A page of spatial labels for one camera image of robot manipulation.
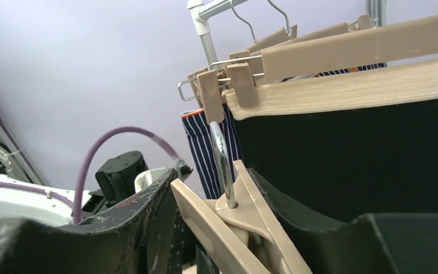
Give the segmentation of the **navy white striped underwear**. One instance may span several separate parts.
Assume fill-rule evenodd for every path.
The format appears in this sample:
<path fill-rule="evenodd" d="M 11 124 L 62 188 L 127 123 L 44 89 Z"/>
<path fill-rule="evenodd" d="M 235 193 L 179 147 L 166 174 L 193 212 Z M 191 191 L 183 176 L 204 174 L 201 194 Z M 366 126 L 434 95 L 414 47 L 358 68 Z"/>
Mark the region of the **navy white striped underwear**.
<path fill-rule="evenodd" d="M 226 104 L 225 95 L 221 99 L 224 118 L 218 125 L 225 139 L 228 163 L 233 168 L 233 162 L 242 159 L 242 152 L 233 114 Z M 210 127 L 204 109 L 183 112 L 181 120 L 205 196 L 207 199 L 218 199 L 224 192 L 218 178 Z"/>

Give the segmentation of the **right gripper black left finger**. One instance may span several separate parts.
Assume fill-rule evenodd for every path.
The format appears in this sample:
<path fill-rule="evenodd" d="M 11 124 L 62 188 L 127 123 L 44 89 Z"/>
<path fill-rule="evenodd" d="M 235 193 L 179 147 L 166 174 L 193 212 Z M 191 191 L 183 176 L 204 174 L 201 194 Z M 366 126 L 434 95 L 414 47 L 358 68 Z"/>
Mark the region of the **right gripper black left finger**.
<path fill-rule="evenodd" d="M 167 273 L 176 217 L 170 168 L 77 225 L 0 219 L 0 273 Z"/>

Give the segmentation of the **black underwear beige waistband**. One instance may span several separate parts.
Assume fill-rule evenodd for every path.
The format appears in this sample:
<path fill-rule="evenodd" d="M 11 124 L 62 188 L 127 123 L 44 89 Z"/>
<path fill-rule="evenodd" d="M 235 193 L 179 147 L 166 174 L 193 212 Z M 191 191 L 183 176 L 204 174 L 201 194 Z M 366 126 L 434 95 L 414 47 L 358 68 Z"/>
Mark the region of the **black underwear beige waistband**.
<path fill-rule="evenodd" d="M 438 213 L 438 58 L 225 94 L 245 166 L 340 221 Z"/>

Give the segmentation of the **silver clothes rack rail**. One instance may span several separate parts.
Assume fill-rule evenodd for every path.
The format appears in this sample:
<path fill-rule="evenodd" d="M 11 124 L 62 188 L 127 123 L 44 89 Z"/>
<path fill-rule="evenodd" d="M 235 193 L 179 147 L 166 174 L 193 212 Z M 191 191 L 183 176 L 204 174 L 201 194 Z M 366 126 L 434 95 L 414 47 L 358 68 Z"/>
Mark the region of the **silver clothes rack rail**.
<path fill-rule="evenodd" d="M 386 24 L 386 1 L 188 1 L 187 9 L 208 63 L 224 55 L 251 52 L 335 27 L 356 30 L 360 17 Z"/>

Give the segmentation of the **beige hanger of striped underwear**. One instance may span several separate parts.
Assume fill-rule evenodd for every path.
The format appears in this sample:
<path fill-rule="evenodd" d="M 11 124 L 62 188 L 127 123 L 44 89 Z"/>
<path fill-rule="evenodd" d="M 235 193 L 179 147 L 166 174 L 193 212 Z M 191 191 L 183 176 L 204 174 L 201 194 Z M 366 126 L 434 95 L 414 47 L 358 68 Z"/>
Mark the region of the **beige hanger of striped underwear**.
<path fill-rule="evenodd" d="M 234 62 L 250 61 L 252 59 L 258 59 L 261 55 L 261 50 L 272 46 L 283 46 L 290 43 L 303 42 L 311 39 L 318 39 L 322 37 L 339 35 L 348 31 L 363 30 L 372 27 L 378 27 L 383 23 L 383 12 L 385 3 L 378 1 L 367 1 L 367 14 L 362 14 L 357 17 L 354 22 L 342 22 L 325 29 L 314 31 L 307 35 L 297 37 L 297 26 L 291 26 L 289 17 L 280 9 L 275 3 L 269 1 L 270 6 L 280 12 L 286 21 L 286 27 L 282 28 L 271 35 L 268 35 L 262 40 L 256 40 L 256 35 L 252 28 L 252 25 L 239 16 L 235 10 L 235 7 L 243 1 L 212 1 L 205 5 L 203 1 L 188 1 L 187 9 L 193 19 L 193 23 L 196 28 L 197 35 L 202 41 L 202 45 L 208 60 L 208 66 L 205 69 L 199 70 L 190 74 L 188 79 L 178 84 L 178 91 L 182 101 L 187 102 L 193 99 L 198 99 L 198 84 L 197 76 L 200 73 L 215 69 L 219 72 L 225 70 L 224 64 L 230 64 Z M 217 59 L 216 50 L 212 42 L 210 35 L 210 27 L 208 20 L 227 10 L 231 10 L 234 15 L 250 28 L 250 32 L 253 37 L 253 44 L 243 51 L 233 53 L 228 59 L 219 61 Z"/>

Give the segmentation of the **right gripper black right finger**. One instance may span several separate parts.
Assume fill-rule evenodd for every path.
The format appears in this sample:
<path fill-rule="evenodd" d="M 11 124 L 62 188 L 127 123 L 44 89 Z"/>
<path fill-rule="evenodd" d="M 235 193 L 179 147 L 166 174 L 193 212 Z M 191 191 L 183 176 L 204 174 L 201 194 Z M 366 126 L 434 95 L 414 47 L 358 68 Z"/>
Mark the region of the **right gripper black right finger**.
<path fill-rule="evenodd" d="M 248 173 L 313 273 L 438 273 L 438 213 L 368 213 L 344 223 Z"/>

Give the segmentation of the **beige clip hanger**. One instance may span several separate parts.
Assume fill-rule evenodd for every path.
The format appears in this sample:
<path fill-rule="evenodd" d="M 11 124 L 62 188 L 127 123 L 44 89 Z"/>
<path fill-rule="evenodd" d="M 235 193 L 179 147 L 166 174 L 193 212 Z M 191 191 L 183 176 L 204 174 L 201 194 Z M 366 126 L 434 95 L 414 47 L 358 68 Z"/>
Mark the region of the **beige clip hanger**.
<path fill-rule="evenodd" d="M 243 162 L 230 169 L 225 138 L 210 123 L 224 194 L 202 200 L 181 180 L 171 183 L 180 213 L 222 273 L 311 273 Z"/>

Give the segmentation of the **beige hanger of black underwear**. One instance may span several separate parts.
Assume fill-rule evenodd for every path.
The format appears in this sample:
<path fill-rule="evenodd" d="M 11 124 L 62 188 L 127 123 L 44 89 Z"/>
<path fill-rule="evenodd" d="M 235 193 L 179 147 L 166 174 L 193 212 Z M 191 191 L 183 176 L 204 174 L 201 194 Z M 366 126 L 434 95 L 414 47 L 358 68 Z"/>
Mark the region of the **beige hanger of black underwear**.
<path fill-rule="evenodd" d="M 373 63 L 438 54 L 438 14 L 348 34 L 269 47 L 262 76 L 279 80 Z"/>

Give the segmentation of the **aluminium frame rail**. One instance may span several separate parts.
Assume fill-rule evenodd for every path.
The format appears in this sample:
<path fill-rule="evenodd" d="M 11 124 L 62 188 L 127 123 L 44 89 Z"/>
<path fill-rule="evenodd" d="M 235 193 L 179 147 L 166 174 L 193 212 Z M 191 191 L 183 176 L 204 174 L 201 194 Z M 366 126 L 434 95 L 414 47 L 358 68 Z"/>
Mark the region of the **aluminium frame rail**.
<path fill-rule="evenodd" d="M 13 138 L 10 130 L 0 118 L 0 164 L 4 172 L 25 182 L 48 186 L 28 160 L 24 148 Z"/>

